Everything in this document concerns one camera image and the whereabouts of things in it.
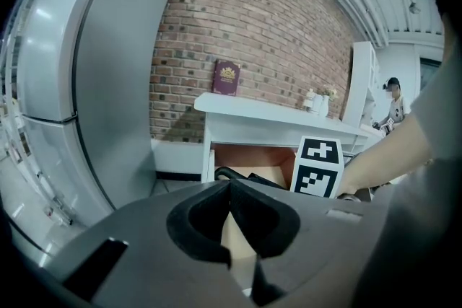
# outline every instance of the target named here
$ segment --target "maroon book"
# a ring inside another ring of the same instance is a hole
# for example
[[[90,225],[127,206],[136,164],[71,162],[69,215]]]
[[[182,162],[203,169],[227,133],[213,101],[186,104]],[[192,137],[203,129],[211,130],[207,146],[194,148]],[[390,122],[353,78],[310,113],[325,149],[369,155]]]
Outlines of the maroon book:
[[[230,61],[217,61],[212,91],[223,95],[236,95],[239,82],[240,64]]]

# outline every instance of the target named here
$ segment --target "person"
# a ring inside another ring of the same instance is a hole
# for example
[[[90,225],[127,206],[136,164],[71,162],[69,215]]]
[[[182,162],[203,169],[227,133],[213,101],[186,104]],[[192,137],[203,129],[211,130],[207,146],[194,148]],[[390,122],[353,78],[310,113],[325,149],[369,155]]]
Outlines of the person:
[[[401,122],[403,122],[404,118],[411,112],[411,108],[401,93],[401,85],[396,77],[391,77],[385,83],[384,88],[386,90],[387,98],[391,99],[390,110],[388,111],[387,116],[380,122],[375,122],[373,127],[379,128],[385,125],[391,118],[393,120],[391,129],[393,130],[398,127]]]
[[[436,4],[444,28],[442,66],[399,127],[345,167],[337,195],[382,185],[429,159],[462,159],[461,12],[457,0]]]

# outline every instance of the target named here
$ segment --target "white vase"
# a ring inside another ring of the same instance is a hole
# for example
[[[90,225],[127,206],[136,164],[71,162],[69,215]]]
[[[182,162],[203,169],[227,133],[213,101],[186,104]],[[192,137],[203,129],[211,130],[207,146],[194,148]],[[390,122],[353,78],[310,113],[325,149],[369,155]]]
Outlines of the white vase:
[[[310,108],[310,113],[318,115],[322,104],[323,104],[322,95],[315,94],[313,98],[313,106]]]
[[[321,108],[319,108],[319,117],[326,117],[329,113],[329,96],[323,95],[323,102],[321,103]]]

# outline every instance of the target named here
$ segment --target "white shelf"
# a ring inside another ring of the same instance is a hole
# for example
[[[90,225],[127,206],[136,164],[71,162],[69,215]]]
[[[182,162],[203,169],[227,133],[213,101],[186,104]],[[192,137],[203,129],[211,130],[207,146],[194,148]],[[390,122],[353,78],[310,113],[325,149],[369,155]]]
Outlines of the white shelf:
[[[353,135],[362,134],[360,129],[351,127],[340,120],[323,118],[302,110],[244,97],[230,97],[206,92],[196,99],[194,108],[208,113],[257,118],[280,123],[293,123],[295,125],[351,133]]]
[[[16,123],[16,128],[15,130],[19,131],[20,133],[24,131],[24,122],[22,121],[22,118],[20,116],[14,117],[14,122]],[[11,126],[11,123],[9,122],[9,117],[6,116],[4,120],[2,120],[1,124],[3,127],[5,127],[5,130],[8,131],[10,135],[13,134],[13,128]]]
[[[343,122],[355,128],[368,123],[380,91],[379,65],[368,41],[355,43],[353,72]]]

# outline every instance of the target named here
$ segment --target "human arm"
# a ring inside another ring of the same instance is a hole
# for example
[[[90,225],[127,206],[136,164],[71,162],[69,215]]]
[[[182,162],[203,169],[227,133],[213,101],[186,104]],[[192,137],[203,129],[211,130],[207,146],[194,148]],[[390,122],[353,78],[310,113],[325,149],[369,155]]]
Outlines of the human arm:
[[[430,146],[414,115],[345,167],[337,195],[382,185],[430,159]]]
[[[455,156],[460,151],[462,88],[458,77],[462,61],[447,17],[443,16],[443,24],[443,65],[434,81],[421,93],[413,104],[413,112],[402,124],[345,168],[337,195],[382,185],[416,169],[431,157]]]

